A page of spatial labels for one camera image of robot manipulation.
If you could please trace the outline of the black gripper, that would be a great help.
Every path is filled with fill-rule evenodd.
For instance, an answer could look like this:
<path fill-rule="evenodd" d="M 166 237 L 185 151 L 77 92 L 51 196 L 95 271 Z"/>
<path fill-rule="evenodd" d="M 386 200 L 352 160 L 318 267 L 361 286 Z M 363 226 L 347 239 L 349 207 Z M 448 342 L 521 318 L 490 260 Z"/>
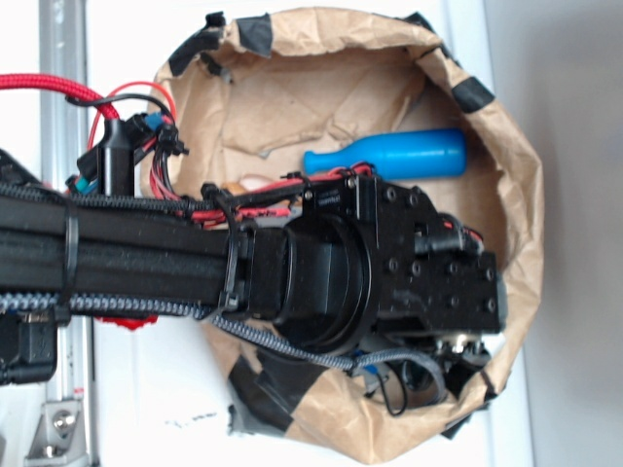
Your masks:
<path fill-rule="evenodd" d="M 317 352 L 504 328 L 495 254 L 418 187 L 352 176 L 306 188 L 301 271 L 301 344 Z"/>

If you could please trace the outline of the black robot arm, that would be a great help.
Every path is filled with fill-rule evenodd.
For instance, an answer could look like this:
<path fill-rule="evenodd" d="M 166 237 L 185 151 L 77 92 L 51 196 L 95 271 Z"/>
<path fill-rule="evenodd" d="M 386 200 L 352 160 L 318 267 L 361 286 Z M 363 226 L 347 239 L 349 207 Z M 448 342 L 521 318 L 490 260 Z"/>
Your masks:
<path fill-rule="evenodd" d="M 46 381 L 79 315 L 189 316 L 286 357 L 440 380 L 485 364 L 505 293 L 483 238 L 364 163 L 201 201 L 1 188 L 1 380 Z"/>

